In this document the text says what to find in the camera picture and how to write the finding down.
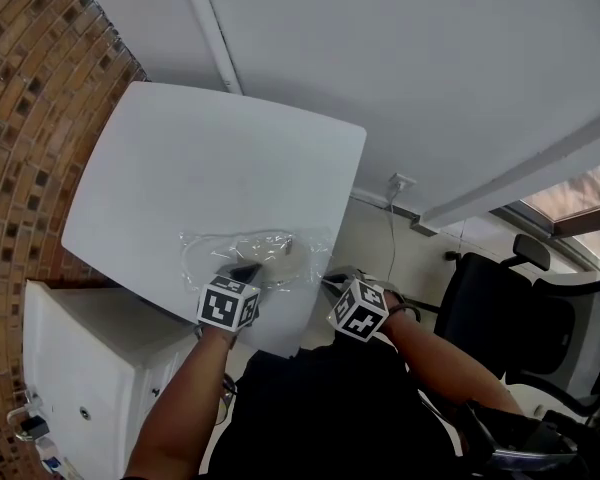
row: person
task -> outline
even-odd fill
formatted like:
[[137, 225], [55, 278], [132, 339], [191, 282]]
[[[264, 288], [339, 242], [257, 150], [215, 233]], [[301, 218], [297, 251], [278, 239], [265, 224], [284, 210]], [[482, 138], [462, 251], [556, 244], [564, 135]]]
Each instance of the person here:
[[[385, 300], [389, 308], [398, 304], [391, 292]], [[232, 420], [213, 450], [208, 477], [450, 478], [451, 439], [418, 389], [450, 417], [469, 400], [521, 414], [491, 372], [403, 311], [380, 330], [393, 347], [336, 333], [332, 345], [293, 358], [254, 354], [237, 383]], [[232, 339], [205, 328], [148, 415], [126, 479], [198, 475]]]

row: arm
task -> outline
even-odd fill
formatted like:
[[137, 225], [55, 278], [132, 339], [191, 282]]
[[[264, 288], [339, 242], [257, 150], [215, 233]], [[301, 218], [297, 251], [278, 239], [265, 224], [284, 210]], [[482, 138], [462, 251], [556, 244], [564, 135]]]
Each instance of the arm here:
[[188, 480], [198, 474], [216, 422], [232, 335], [207, 327], [142, 426], [126, 476]]
[[[385, 292], [385, 299], [388, 307], [398, 303], [389, 292]], [[398, 349], [415, 379], [434, 395], [454, 406], [475, 400], [485, 407], [522, 414], [509, 391], [489, 370], [403, 311], [391, 315], [381, 330]]]

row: transparent plastic bag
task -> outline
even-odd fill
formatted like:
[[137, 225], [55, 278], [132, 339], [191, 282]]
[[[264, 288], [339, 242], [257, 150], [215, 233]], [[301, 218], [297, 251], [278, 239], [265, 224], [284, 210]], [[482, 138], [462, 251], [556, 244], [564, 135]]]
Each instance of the transparent plastic bag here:
[[262, 265], [263, 292], [316, 285], [331, 259], [327, 230], [262, 230], [227, 235], [180, 233], [182, 274], [198, 293], [222, 266], [254, 261]]

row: brick wall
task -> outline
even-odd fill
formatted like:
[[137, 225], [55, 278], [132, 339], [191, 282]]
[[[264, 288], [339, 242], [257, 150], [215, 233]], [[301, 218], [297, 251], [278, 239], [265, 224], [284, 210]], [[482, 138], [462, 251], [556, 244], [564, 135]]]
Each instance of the brick wall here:
[[60, 236], [102, 127], [144, 79], [92, 0], [0, 0], [0, 478], [48, 478], [5, 422], [23, 400], [23, 286], [102, 277]]

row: chair backrest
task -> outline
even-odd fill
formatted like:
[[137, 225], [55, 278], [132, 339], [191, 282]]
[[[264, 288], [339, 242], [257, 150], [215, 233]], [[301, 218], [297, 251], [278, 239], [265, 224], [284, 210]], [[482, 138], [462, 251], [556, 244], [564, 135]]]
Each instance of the chair backrest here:
[[577, 414], [593, 414], [600, 405], [600, 281], [538, 280], [531, 293], [507, 384], [536, 387]]
[[518, 340], [531, 282], [495, 261], [465, 254], [445, 292], [435, 333], [502, 378]]

